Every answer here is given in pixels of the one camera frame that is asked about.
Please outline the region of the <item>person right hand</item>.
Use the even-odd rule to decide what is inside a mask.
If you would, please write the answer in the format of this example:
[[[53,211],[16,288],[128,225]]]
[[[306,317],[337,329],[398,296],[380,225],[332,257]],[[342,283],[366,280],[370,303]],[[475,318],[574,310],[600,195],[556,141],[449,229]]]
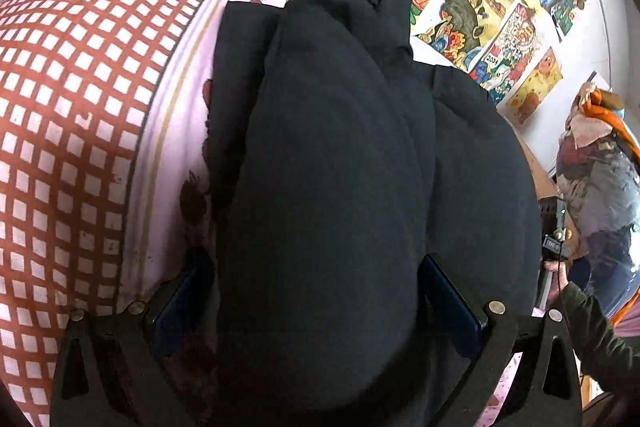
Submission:
[[[567,262],[561,261],[546,261],[544,267],[552,275],[552,282],[549,291],[549,297],[546,307],[550,308],[556,300],[559,299],[562,291],[568,285],[568,266]]]

